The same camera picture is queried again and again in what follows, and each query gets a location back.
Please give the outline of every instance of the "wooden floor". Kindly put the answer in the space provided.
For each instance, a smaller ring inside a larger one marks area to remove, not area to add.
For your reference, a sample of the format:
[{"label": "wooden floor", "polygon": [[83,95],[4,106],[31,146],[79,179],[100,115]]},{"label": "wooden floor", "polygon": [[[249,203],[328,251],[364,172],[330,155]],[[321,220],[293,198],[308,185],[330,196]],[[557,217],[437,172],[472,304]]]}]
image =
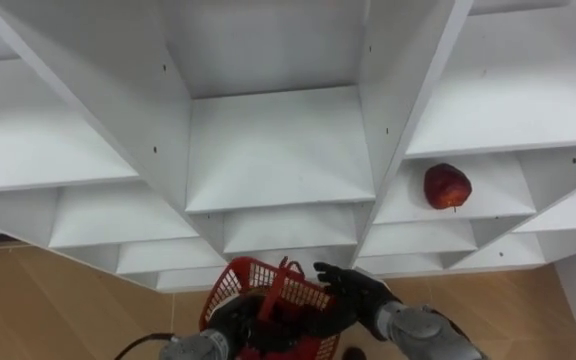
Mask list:
[{"label": "wooden floor", "polygon": [[[492,359],[576,360],[576,325],[552,266],[388,284],[449,315]],[[113,359],[149,332],[196,332],[206,296],[157,294],[36,248],[0,250],[0,360]],[[368,359],[404,359],[359,326],[342,335],[340,349],[348,345]],[[156,360],[158,348],[126,359]]]}]

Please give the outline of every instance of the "basket handle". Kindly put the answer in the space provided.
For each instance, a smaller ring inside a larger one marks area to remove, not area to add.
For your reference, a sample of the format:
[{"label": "basket handle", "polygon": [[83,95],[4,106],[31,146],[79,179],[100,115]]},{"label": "basket handle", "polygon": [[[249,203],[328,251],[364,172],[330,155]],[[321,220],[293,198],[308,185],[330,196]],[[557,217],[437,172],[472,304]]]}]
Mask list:
[{"label": "basket handle", "polygon": [[299,265],[299,263],[296,261],[288,262],[288,256],[284,256],[284,258],[279,263],[277,276],[275,276],[275,279],[272,282],[272,286],[266,294],[266,299],[264,300],[264,303],[261,306],[261,310],[259,311],[259,316],[257,317],[259,320],[268,321],[272,307],[275,305],[275,302],[277,302],[277,299],[281,295],[281,290],[284,287],[286,277],[288,277],[289,273],[291,272],[295,273],[296,275],[291,275],[290,277],[297,277],[299,280],[306,278],[301,265]]}]

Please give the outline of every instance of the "apple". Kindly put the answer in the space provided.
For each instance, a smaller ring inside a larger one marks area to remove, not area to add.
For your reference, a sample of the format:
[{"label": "apple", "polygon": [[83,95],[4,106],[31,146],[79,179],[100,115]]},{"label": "apple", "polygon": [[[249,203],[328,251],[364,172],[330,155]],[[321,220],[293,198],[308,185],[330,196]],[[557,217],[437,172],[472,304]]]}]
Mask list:
[{"label": "apple", "polygon": [[470,180],[456,167],[441,163],[426,170],[424,194],[433,208],[457,208],[468,200],[470,193]]}]

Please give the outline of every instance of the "black cable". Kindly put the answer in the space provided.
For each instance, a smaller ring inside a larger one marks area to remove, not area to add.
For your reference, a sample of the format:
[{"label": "black cable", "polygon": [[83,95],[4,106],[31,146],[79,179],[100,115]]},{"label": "black cable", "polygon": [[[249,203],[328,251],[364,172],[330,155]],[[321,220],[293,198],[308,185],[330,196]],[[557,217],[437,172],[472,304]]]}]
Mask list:
[{"label": "black cable", "polygon": [[150,335],[146,335],[144,337],[140,337],[139,339],[131,342],[125,349],[123,349],[119,355],[115,358],[115,360],[121,360],[130,350],[132,350],[135,346],[145,343],[146,341],[150,340],[163,340],[163,341],[170,341],[175,336],[173,333],[152,333]]}]

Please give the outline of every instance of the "red basket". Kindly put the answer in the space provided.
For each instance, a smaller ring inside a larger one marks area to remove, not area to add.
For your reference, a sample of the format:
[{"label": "red basket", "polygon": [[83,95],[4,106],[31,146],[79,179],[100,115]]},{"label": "red basket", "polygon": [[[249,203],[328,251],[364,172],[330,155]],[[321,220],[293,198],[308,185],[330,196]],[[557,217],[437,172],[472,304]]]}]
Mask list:
[{"label": "red basket", "polygon": [[[206,328],[212,312],[222,301],[249,291],[265,295],[258,315],[258,319],[262,321],[269,321],[274,306],[291,307],[297,311],[309,306],[323,311],[330,303],[330,296],[326,295],[320,286],[305,280],[299,263],[295,261],[288,263],[288,258],[284,257],[279,267],[274,267],[250,257],[239,257],[230,262],[212,288],[199,319],[199,328],[201,330]],[[271,353],[265,359],[329,360],[332,359],[338,342],[339,336],[324,340],[302,337],[291,352]],[[251,349],[244,349],[239,358],[257,360],[260,356]]]}]

